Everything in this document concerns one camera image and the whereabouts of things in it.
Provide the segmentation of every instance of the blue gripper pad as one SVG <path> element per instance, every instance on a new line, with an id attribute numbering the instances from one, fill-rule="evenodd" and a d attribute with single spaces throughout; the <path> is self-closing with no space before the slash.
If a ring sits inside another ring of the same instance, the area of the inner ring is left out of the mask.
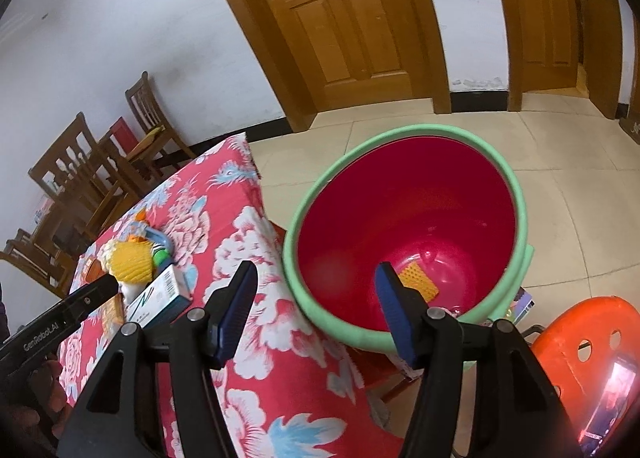
<path id="1" fill-rule="evenodd" d="M 218 324 L 218 351 L 215 357 L 221 365 L 236 354 L 257 290 L 258 270 L 255 264 L 242 261 L 228 286 L 233 298 Z"/>
<path id="2" fill-rule="evenodd" d="M 417 290 L 405 288 L 390 263 L 380 263 L 374 275 L 378 301 L 401 359 L 418 369 L 414 341 L 420 335 L 422 315 L 429 307 Z"/>

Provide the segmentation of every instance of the table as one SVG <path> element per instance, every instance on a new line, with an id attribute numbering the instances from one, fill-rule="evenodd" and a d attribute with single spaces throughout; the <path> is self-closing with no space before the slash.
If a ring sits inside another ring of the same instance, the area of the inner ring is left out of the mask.
<path id="1" fill-rule="evenodd" d="M 175 261 L 204 305 L 244 259 L 258 268 L 258 293 L 235 358 L 212 377 L 240 457 L 395 457 L 402 441 L 369 414 L 362 375 L 341 344 L 302 315 L 282 272 L 281 247 L 262 205 L 244 134 L 227 138 L 134 206 L 81 256 L 72 290 L 84 284 L 100 247 L 146 207 L 175 244 Z M 73 404 L 107 345 L 99 313 L 61 346 L 60 377 Z M 166 366 L 159 402 L 171 457 L 182 457 Z"/>

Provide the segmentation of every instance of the phone screen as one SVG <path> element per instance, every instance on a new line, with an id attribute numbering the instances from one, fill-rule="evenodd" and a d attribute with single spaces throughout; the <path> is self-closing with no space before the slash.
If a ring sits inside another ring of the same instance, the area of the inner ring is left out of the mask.
<path id="1" fill-rule="evenodd" d="M 596 454 L 616 420 L 624 414 L 636 373 L 635 365 L 625 359 L 614 361 L 598 405 L 578 438 L 584 456 Z"/>

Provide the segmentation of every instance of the green bucket rim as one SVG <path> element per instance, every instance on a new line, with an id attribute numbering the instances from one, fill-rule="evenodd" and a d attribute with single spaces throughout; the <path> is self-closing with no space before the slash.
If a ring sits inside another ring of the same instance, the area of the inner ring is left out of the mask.
<path id="1" fill-rule="evenodd" d="M 460 321 L 474 322 L 472 319 L 496 319 L 501 317 L 509 307 L 517 288 L 524 278 L 526 267 L 532 256 L 532 247 L 527 246 L 527 208 L 522 188 L 513 169 L 507 164 L 495 148 L 473 133 L 441 124 L 408 125 L 387 131 L 360 144 L 352 151 L 344 154 L 329 167 L 311 187 L 293 217 L 291 226 L 284 240 L 283 259 L 284 272 L 289 289 L 294 295 L 300 309 L 316 327 L 349 346 L 378 353 L 397 353 L 391 333 L 369 330 L 343 321 L 325 310 L 311 295 L 298 268 L 296 246 L 300 235 L 300 226 L 311 203 L 338 173 L 345 169 L 365 153 L 394 140 L 412 136 L 444 136 L 455 139 L 473 147 L 491 161 L 504 177 L 511 192 L 516 212 L 516 236 L 511 259 L 496 286 L 476 306 L 459 317 Z"/>

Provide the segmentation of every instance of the barcode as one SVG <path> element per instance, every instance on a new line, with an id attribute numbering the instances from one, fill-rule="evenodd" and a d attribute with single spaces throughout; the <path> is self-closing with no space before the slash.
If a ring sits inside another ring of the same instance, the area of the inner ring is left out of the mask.
<path id="1" fill-rule="evenodd" d="M 176 295 L 175 283 L 170 271 L 164 273 L 164 287 L 166 288 L 166 292 L 169 297 Z"/>

